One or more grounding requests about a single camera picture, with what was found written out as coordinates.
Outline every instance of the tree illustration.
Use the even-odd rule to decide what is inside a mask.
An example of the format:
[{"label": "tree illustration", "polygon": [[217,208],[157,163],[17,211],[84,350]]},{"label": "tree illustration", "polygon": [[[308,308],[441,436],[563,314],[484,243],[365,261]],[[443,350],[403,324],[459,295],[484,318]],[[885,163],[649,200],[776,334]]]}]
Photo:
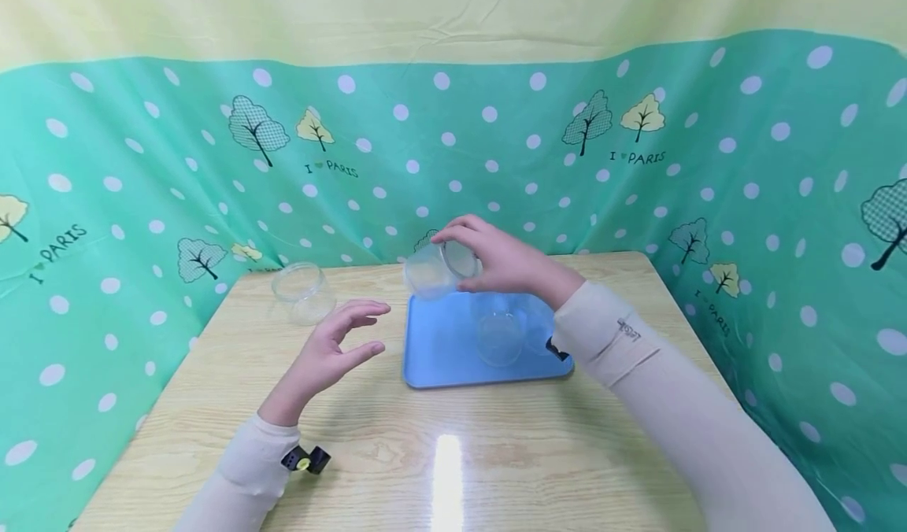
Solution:
[{"label": "tree illustration", "polygon": [[28,238],[16,229],[26,212],[28,204],[16,196],[0,196],[0,243],[10,235],[16,235],[24,243],[28,243]]},{"label": "tree illustration", "polygon": [[300,139],[317,140],[318,144],[321,144],[322,152],[328,151],[328,149],[324,148],[324,145],[334,144],[334,137],[331,136],[331,132],[324,128],[324,125],[321,124],[315,113],[312,113],[311,109],[305,110],[305,115],[302,116],[302,120],[296,126],[296,134]]},{"label": "tree illustration", "polygon": [[683,259],[681,264],[687,262],[690,258],[694,263],[709,263],[709,246],[705,244],[705,218],[699,217],[698,220],[691,223],[684,223],[682,226],[671,231],[668,240],[683,250]]},{"label": "tree illustration", "polygon": [[869,232],[888,243],[882,256],[870,264],[872,270],[882,270],[896,248],[907,253],[907,179],[879,187],[860,210]]},{"label": "tree illustration", "polygon": [[598,90],[592,94],[586,107],[565,128],[561,139],[565,144],[583,144],[579,155],[586,154],[586,141],[601,137],[611,128],[611,112],[608,110],[608,98],[605,92]]},{"label": "tree illustration", "polygon": [[180,278],[183,278],[185,283],[195,282],[205,273],[217,280],[214,268],[227,256],[227,251],[222,246],[211,245],[201,239],[182,238],[176,247],[180,253],[177,259]]},{"label": "tree illustration", "polygon": [[268,152],[280,150],[289,142],[289,136],[283,125],[271,119],[264,107],[256,105],[245,95],[233,98],[229,131],[239,145],[261,152],[265,162],[271,167],[274,164],[271,163]]},{"label": "tree illustration", "polygon": [[732,298],[736,298],[740,294],[740,275],[736,271],[736,264],[727,263],[712,264],[712,267],[709,269],[712,273],[712,276],[715,276],[715,280],[718,282],[718,288],[715,291],[715,294],[721,292],[724,289],[724,292],[727,292],[728,295]]},{"label": "tree illustration", "polygon": [[639,135],[645,132],[660,130],[665,125],[665,116],[658,110],[658,101],[654,93],[645,96],[639,104],[634,105],[620,118],[620,126],[636,131],[636,142]]}]

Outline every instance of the white sleeve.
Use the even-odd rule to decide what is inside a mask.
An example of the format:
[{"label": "white sleeve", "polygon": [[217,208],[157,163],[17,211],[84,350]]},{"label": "white sleeve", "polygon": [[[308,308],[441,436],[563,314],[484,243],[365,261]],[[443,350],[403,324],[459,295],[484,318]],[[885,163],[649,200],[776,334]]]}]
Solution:
[{"label": "white sleeve", "polygon": [[692,489],[711,531],[834,532],[762,429],[607,287],[557,310],[554,345],[610,388]]},{"label": "white sleeve", "polygon": [[258,532],[283,496],[291,473],[280,464],[299,443],[297,428],[257,414],[237,430],[214,474],[193,498],[175,532]]}]

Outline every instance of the table surface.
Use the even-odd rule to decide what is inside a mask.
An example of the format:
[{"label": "table surface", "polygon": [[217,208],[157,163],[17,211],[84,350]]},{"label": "table surface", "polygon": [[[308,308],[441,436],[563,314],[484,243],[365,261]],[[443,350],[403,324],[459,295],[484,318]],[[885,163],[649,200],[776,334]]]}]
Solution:
[{"label": "table surface", "polygon": [[[727,385],[641,253],[557,257],[603,281]],[[413,390],[402,382],[408,294],[399,264],[326,270],[339,301],[393,311],[351,339],[387,351],[303,412],[303,447],[333,459],[294,473],[264,530],[703,530],[690,491],[620,402],[566,379]],[[237,426],[311,328],[276,321],[270,274],[233,287],[74,530],[171,530]]]}]

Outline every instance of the white dot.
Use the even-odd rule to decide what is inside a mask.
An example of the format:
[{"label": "white dot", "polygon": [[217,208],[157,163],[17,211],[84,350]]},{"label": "white dot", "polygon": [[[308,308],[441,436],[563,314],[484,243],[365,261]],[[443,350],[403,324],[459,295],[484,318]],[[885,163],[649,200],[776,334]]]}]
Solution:
[{"label": "white dot", "polygon": [[541,91],[545,88],[545,84],[548,83],[548,78],[545,77],[545,74],[541,72],[536,72],[532,74],[532,77],[529,79],[529,87],[533,91]]},{"label": "white dot", "polygon": [[88,474],[94,470],[94,460],[85,460],[72,470],[72,480],[81,481],[82,479],[88,477]]},{"label": "white dot", "polygon": [[73,72],[69,74],[69,78],[72,80],[72,83],[76,85],[82,91],[88,91],[89,93],[94,91],[94,84],[91,83],[91,80],[83,76],[81,73]]},{"label": "white dot", "polygon": [[744,92],[745,95],[752,95],[759,91],[759,88],[762,87],[762,78],[759,76],[750,76],[742,81],[740,84],[740,91]]},{"label": "white dot", "polygon": [[812,69],[824,68],[831,61],[831,47],[819,46],[806,56],[806,65]]},{"label": "white dot", "polygon": [[34,439],[17,443],[7,451],[4,462],[10,467],[24,463],[28,461],[31,455],[35,454],[37,448],[38,442],[34,441]]},{"label": "white dot", "polygon": [[347,95],[356,91],[356,80],[344,74],[338,78],[338,87]]},{"label": "white dot", "polygon": [[835,397],[835,400],[841,402],[842,405],[853,406],[856,404],[856,394],[853,394],[853,390],[850,390],[846,384],[832,382],[829,390],[831,390],[831,395]]},{"label": "white dot", "polygon": [[167,79],[169,79],[173,85],[180,85],[180,78],[172,69],[165,68],[165,76],[167,76]]},{"label": "white dot", "polygon": [[41,371],[41,375],[38,375],[38,382],[42,386],[54,386],[54,384],[62,381],[64,375],[66,375],[66,367],[61,364],[47,365]]},{"label": "white dot", "polygon": [[104,294],[115,294],[120,292],[120,280],[118,278],[104,278],[101,281],[101,292]]},{"label": "white dot", "polygon": [[721,48],[715,50],[714,53],[712,53],[711,58],[709,59],[709,66],[714,68],[715,66],[719,65],[721,63],[721,61],[724,59],[724,51],[726,51],[726,50],[724,49],[723,46]]},{"label": "white dot", "polygon": [[888,92],[888,98],[885,99],[885,105],[888,107],[895,107],[895,105],[901,102],[901,99],[905,98],[905,93],[907,93],[907,78],[900,78],[895,85],[891,86],[891,91]]},{"label": "white dot", "polygon": [[835,192],[840,192],[847,185],[847,170],[841,170],[838,178],[835,180]]},{"label": "white dot", "polygon": [[126,139],[125,142],[126,142],[126,146],[129,146],[130,149],[135,150],[139,154],[142,154],[142,152],[145,151],[143,149],[142,145],[139,144],[139,141],[136,139]]},{"label": "white dot", "polygon": [[800,180],[800,195],[805,198],[809,196],[811,191],[813,191],[813,179],[807,176],[807,178]]},{"label": "white dot", "polygon": [[72,182],[62,174],[51,174],[47,176],[47,184],[52,188],[61,193],[66,193],[72,190]]},{"label": "white dot", "polygon": [[444,91],[449,88],[449,86],[451,86],[451,79],[447,77],[447,74],[444,72],[437,72],[435,74],[434,81],[435,87],[440,89],[441,91]]},{"label": "white dot", "polygon": [[494,123],[498,118],[498,110],[489,105],[482,109],[482,118],[485,119],[485,122]]},{"label": "white dot", "polygon": [[742,194],[748,199],[756,199],[759,197],[759,185],[755,182],[750,182],[742,187]]},{"label": "white dot", "polygon": [[98,401],[98,412],[109,412],[113,406],[116,405],[116,394],[107,393],[101,396],[101,400]]},{"label": "white dot", "polygon": [[800,321],[803,322],[806,327],[813,327],[816,325],[816,310],[813,309],[811,305],[805,305],[800,308]]},{"label": "white dot", "polygon": [[726,137],[721,139],[721,142],[718,143],[718,150],[724,152],[724,154],[730,154],[736,150],[736,140]]},{"label": "white dot", "polygon": [[409,109],[402,103],[394,105],[394,119],[396,120],[407,120],[409,119]]},{"label": "white dot", "polygon": [[61,295],[51,296],[50,303],[51,310],[53,310],[55,313],[64,315],[64,313],[69,312],[69,300],[62,297]]},{"label": "white dot", "polygon": [[768,355],[768,366],[772,371],[781,372],[781,370],[783,369],[781,355],[779,355],[778,353],[772,353]]},{"label": "white dot", "polygon": [[772,125],[772,139],[781,141],[787,140],[791,136],[791,126],[786,122],[775,123]]},{"label": "white dot", "polygon": [[848,243],[841,251],[841,260],[850,268],[857,268],[863,264],[865,258],[866,252],[863,250],[863,246],[856,243]]},{"label": "white dot", "polygon": [[879,330],[876,341],[885,352],[893,355],[907,355],[907,335],[895,329],[885,328]]}]

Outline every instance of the clear plastic cup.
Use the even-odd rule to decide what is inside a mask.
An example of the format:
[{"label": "clear plastic cup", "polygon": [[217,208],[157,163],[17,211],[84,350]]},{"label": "clear plastic cup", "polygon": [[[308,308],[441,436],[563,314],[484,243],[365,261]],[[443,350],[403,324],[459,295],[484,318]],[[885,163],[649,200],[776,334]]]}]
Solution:
[{"label": "clear plastic cup", "polygon": [[456,241],[429,243],[406,259],[402,280],[416,297],[437,300],[455,292],[461,280],[479,271],[479,259],[469,248]]},{"label": "clear plastic cup", "polygon": [[271,281],[271,290],[284,305],[289,322],[315,325],[336,305],[334,291],[316,264],[293,263]]}]

